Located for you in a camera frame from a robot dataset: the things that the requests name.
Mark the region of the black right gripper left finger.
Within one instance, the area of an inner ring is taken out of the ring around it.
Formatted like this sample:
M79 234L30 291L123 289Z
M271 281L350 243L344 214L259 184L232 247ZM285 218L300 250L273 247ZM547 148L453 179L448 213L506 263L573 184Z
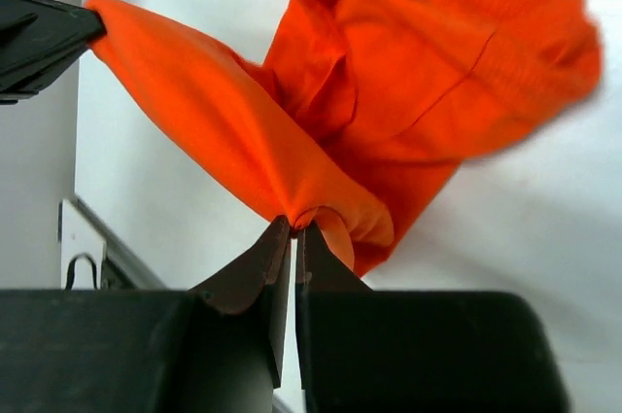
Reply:
M268 412L281 384L291 228L188 291L6 290L5 412Z

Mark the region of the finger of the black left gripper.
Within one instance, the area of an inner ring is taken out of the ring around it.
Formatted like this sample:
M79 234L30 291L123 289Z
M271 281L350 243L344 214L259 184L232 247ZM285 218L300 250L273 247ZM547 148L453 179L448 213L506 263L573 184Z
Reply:
M1 0L1 100L52 85L105 34L98 13L56 0Z

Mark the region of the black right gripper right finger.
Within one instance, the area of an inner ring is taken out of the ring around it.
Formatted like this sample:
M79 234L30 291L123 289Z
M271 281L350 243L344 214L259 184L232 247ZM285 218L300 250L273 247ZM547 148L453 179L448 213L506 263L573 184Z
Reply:
M295 327L310 412L567 412L542 322L495 291L377 291L297 236Z

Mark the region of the orange t-shirt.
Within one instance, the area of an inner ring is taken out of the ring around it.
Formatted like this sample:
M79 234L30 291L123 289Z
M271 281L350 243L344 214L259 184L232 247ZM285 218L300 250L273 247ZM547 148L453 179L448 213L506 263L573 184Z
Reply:
M585 0L290 0L262 64L122 0L86 6L92 51L169 139L265 219L317 224L357 275L464 161L602 74Z

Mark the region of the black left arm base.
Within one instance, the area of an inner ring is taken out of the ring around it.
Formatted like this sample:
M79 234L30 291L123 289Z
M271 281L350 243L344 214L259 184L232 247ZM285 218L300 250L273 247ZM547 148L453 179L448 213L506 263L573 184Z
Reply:
M59 205L60 287L64 290L131 289L112 261L105 236L68 198Z

